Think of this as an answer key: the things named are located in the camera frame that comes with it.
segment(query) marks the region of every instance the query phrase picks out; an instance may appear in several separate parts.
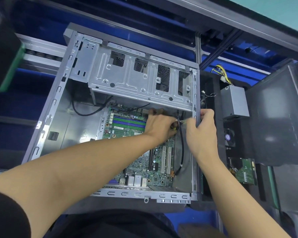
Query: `green ram slot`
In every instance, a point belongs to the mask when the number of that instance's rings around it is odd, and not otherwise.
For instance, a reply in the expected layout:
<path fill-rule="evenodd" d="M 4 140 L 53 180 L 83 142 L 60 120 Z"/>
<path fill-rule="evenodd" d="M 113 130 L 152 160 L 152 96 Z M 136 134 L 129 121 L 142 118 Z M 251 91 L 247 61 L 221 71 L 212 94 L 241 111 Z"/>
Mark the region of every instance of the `green ram slot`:
<path fill-rule="evenodd" d="M 142 123 L 142 122 L 138 122 L 136 120 L 126 120 L 126 119 L 120 119 L 120 118 L 117 118 L 114 116 L 113 120 L 117 120 L 117 121 L 122 121 L 122 122 L 125 122 L 125 123 L 134 123 L 134 124 L 139 124 L 139 125 L 146 125 L 145 123 Z"/>
<path fill-rule="evenodd" d="M 133 126 L 129 126 L 129 125 L 124 125 L 124 124 L 118 124 L 118 123 L 113 123 L 113 126 L 117 126 L 117 127 L 122 127 L 122 128 L 130 128 L 130 129 L 136 129 L 136 130 L 142 130 L 144 131 L 144 128 L 139 128 L 139 127 L 133 127 Z"/>

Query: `black cable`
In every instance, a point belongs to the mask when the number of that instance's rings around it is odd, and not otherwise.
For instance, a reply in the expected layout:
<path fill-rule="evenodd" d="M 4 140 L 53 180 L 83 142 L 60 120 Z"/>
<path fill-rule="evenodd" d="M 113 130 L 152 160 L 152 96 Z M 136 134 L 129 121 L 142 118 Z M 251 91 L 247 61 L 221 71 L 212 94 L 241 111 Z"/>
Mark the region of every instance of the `black cable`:
<path fill-rule="evenodd" d="M 130 112 L 130 111 L 133 111 L 133 110 L 137 110 L 137 109 L 139 109 L 139 108 L 131 108 L 131 109 L 126 109 L 126 110 L 119 110 L 119 112 Z"/>
<path fill-rule="evenodd" d="M 113 95 L 110 96 L 110 97 L 105 101 L 105 103 L 104 103 L 102 106 L 100 106 L 99 109 L 97 109 L 95 112 L 92 112 L 92 113 L 90 113 L 90 114 L 80 114 L 79 112 L 77 112 L 76 108 L 74 107 L 74 100 L 72 100 L 72 107 L 73 107 L 73 110 L 75 111 L 75 113 L 77 113 L 77 114 L 80 115 L 80 116 L 91 116 L 91 115 L 93 115 L 93 114 L 98 113 L 99 111 L 101 111 L 101 110 L 107 105 L 107 103 L 109 102 L 109 100 L 111 100 L 112 97 L 113 97 Z"/>
<path fill-rule="evenodd" d="M 182 134 L 182 128 L 181 128 L 181 123 L 180 123 L 180 119 L 179 119 L 179 111 L 177 111 L 177 120 L 178 120 L 178 125 L 179 125 L 179 130 L 180 130 L 180 136 L 181 136 L 181 145 L 182 145 L 182 156 L 181 156 L 181 164 L 180 167 L 178 168 L 178 170 L 174 173 L 174 175 L 178 175 L 182 166 L 183 166 L 183 159 L 184 159 L 184 141 L 183 141 L 183 134 Z"/>

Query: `right hand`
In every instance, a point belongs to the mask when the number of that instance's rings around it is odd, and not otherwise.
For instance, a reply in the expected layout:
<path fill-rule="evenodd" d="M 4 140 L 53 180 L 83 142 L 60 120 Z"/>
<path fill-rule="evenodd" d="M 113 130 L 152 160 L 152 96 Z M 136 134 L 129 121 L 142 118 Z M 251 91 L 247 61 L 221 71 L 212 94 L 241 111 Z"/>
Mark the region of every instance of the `right hand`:
<path fill-rule="evenodd" d="M 201 109 L 202 122 L 195 126 L 195 118 L 187 120 L 187 144 L 197 161 L 218 157 L 214 111 Z"/>

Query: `black sleeve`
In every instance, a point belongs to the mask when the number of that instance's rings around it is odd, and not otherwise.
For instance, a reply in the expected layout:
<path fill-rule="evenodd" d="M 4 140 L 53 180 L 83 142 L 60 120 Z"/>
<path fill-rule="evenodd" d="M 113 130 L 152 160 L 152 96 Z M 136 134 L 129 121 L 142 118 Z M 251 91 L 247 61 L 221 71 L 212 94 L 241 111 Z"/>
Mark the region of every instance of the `black sleeve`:
<path fill-rule="evenodd" d="M 0 193 L 0 237 L 31 238 L 27 215 L 10 197 Z"/>

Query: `pci slot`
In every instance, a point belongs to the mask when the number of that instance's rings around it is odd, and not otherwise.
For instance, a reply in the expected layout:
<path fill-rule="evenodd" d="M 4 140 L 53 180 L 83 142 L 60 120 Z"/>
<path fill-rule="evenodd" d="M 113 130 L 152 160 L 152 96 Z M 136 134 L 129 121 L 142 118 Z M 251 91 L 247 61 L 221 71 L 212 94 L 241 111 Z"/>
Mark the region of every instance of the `pci slot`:
<path fill-rule="evenodd" d="M 171 172 L 171 155 L 172 155 L 172 148 L 168 147 L 167 159 L 166 159 L 166 174 L 170 174 Z"/>
<path fill-rule="evenodd" d="M 161 165 L 160 165 L 160 173 L 164 174 L 166 171 L 166 151 L 167 147 L 163 146 L 162 154 L 161 154 Z"/>

